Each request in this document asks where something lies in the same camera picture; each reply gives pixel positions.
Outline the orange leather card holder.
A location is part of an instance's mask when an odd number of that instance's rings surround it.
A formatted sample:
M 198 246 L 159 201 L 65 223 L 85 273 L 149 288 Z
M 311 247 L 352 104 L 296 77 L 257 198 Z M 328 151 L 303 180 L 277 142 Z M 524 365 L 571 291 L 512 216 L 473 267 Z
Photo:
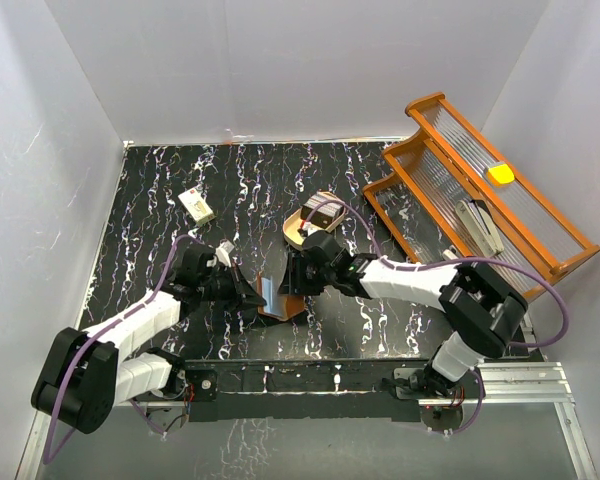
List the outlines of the orange leather card holder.
M 259 275 L 256 291 L 266 302 L 264 306 L 257 308 L 260 315 L 286 322 L 305 311 L 303 296 L 278 294 L 277 287 L 271 278 Z

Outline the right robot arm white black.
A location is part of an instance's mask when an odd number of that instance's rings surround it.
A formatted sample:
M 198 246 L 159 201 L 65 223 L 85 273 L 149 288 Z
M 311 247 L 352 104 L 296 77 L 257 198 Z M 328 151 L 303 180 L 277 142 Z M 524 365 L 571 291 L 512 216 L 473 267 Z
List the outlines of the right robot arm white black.
M 426 365 L 390 383 L 396 390 L 446 397 L 486 359 L 503 356 L 527 312 L 526 299 L 489 264 L 473 258 L 428 269 L 373 253 L 350 254 L 324 231 L 288 254 L 281 295 L 398 299 L 441 311 L 452 333 Z

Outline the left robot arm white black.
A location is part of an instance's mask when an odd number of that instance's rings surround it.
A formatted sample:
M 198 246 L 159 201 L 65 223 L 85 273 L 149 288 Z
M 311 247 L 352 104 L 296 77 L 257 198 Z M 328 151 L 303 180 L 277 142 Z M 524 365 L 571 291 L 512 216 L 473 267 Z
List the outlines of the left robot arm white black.
M 61 330 L 35 383 L 32 407 L 89 434 L 113 407 L 139 395 L 180 396 L 187 376 L 179 356 L 160 348 L 135 352 L 204 303 L 235 310 L 266 306 L 231 251 L 228 242 L 216 248 L 194 245 L 177 266 L 166 265 L 157 285 L 124 311 L 85 330 Z

